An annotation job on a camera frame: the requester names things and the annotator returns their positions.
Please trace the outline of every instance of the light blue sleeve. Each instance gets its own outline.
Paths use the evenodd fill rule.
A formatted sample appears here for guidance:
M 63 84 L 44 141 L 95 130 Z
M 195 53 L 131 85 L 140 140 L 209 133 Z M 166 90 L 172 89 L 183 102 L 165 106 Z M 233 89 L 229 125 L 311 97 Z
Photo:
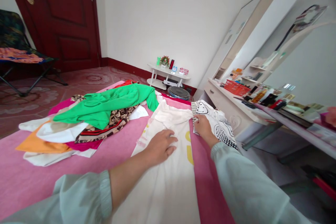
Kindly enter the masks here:
M 236 224 L 310 223 L 290 204 L 286 193 L 234 148 L 217 143 L 211 158 Z
M 55 183 L 52 196 L 4 219 L 5 223 L 58 224 L 101 223 L 112 213 L 110 176 L 64 175 Z

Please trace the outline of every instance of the bed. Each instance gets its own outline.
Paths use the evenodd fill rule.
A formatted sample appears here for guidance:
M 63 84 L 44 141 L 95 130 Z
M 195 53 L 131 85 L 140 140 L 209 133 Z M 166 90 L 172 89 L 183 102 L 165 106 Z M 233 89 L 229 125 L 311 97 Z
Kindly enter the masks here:
M 167 96 L 164 99 L 170 106 L 191 109 L 190 103 L 185 101 Z M 15 150 L 30 132 L 19 130 L 0 140 L 0 220 L 51 196 L 55 181 L 64 174 L 100 173 L 129 158 L 153 114 L 146 105 L 144 107 L 149 116 L 129 121 L 120 132 L 105 139 L 91 158 L 74 155 L 48 167 L 37 167 L 22 158 L 23 152 Z M 234 223 L 221 192 L 210 149 L 199 136 L 192 133 L 192 120 L 189 125 L 201 223 Z

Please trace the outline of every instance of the door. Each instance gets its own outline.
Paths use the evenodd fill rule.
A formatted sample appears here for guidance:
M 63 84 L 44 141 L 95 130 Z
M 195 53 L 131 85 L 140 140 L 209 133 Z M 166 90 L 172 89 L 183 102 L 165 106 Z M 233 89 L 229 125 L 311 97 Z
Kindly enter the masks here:
M 99 66 L 93 0 L 16 2 L 36 49 L 49 57 L 59 58 L 56 68 L 74 71 Z

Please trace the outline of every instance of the brown patterned cloth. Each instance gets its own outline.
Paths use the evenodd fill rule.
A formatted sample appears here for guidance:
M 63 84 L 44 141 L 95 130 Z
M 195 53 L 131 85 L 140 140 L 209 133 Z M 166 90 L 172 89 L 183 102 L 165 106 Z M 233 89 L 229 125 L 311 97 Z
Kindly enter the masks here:
M 76 137 L 75 144 L 93 142 L 105 139 L 117 133 L 125 126 L 126 123 L 128 123 L 128 121 L 130 120 L 129 116 L 137 107 L 138 105 L 111 111 L 110 122 L 105 127 L 105 129 L 100 130 L 98 128 L 93 127 L 92 125 L 88 125 Z
M 75 94 L 75 95 L 73 95 L 72 97 L 71 97 L 71 101 L 73 101 L 73 102 L 76 102 L 76 101 L 82 101 L 82 100 L 84 100 L 85 98 L 84 98 L 84 95 L 79 95 L 79 94 Z

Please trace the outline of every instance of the drawer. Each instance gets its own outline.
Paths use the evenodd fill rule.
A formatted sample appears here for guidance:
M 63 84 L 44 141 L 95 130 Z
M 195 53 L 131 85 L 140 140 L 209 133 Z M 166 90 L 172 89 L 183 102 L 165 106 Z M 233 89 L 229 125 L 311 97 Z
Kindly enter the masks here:
M 220 107 L 220 101 L 223 99 L 224 95 L 215 87 L 212 83 L 207 82 L 204 88 L 205 92 L 210 97 L 211 101 L 215 104 L 217 108 Z

